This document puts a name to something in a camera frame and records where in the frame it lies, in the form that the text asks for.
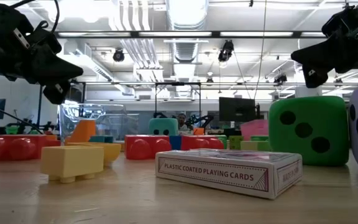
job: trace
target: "pink block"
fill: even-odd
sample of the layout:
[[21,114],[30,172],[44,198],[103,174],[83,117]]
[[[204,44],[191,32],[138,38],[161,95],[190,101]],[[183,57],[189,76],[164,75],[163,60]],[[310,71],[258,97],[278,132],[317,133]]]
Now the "pink block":
[[241,134],[244,137],[244,141],[250,141],[251,136],[269,135],[269,121],[266,119],[257,119],[246,122],[241,125]]

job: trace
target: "red block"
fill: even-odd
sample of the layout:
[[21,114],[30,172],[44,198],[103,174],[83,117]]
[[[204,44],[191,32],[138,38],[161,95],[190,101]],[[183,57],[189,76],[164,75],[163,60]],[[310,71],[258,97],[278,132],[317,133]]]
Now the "red block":
[[171,151],[168,136],[127,135],[125,156],[127,159],[154,159],[158,152]]
[[216,136],[182,136],[181,137],[182,151],[189,151],[190,149],[224,149],[223,142]]
[[0,135],[0,161],[40,159],[42,148],[51,144],[45,135]]

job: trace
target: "fluorescent light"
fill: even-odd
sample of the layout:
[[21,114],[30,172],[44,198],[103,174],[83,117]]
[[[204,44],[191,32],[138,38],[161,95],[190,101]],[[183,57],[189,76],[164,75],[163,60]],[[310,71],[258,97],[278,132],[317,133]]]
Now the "fluorescent light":
[[175,44],[175,43],[198,44],[198,43],[209,43],[209,41],[208,40],[164,40],[164,43],[167,43],[167,44]]
[[57,32],[60,37],[130,37],[130,32]]
[[221,37],[290,37],[292,34],[293,32],[221,32]]
[[194,31],[173,31],[173,32],[139,32],[141,37],[209,37],[212,32],[194,32]]
[[325,37],[322,32],[302,32],[301,37]]

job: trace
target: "ceiling pipe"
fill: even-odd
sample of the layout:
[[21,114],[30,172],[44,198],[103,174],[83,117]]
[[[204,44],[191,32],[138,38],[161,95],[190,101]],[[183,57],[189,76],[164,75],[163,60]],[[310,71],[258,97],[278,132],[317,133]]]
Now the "ceiling pipe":
[[[109,25],[112,30],[124,30],[122,24],[121,24],[121,14],[120,14],[120,5],[118,3],[118,0],[111,0],[112,2],[112,11],[113,14],[109,18]],[[131,59],[135,62],[135,64],[142,68],[144,65],[140,63],[140,59],[135,56],[134,49],[131,46],[131,43],[128,40],[120,40],[121,45],[127,50],[129,56]]]
[[[129,0],[122,0],[122,24],[124,24],[125,30],[132,30],[131,24],[129,23]],[[143,50],[139,46],[137,40],[129,39],[131,43],[135,56],[139,58],[140,62],[145,68],[149,67],[146,57],[144,57]]]
[[[150,30],[149,26],[149,2],[148,0],[142,0],[142,25],[144,30]],[[160,63],[157,58],[157,53],[154,47],[154,41],[152,39],[146,39],[149,49],[152,54],[152,60],[157,68],[160,68]]]
[[[139,24],[139,3],[138,0],[132,0],[132,24],[135,27],[135,30],[142,30]],[[146,51],[147,57],[149,58],[150,66],[155,68],[155,62],[153,60],[152,53],[150,52],[150,46],[145,39],[137,40],[143,46]]]

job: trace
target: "robotic hand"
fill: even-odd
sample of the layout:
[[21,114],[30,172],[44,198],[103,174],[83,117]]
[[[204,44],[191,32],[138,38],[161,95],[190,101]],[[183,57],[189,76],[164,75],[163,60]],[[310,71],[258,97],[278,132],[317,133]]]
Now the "robotic hand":
[[308,88],[325,83],[333,68],[338,73],[358,69],[358,7],[346,6],[321,31],[328,38],[326,41],[291,54],[293,60],[303,65]]
[[56,56],[62,46],[47,27],[42,21],[34,29],[25,15],[0,4],[0,75],[45,86],[48,100],[61,104],[70,89],[69,79],[82,75],[83,70]]

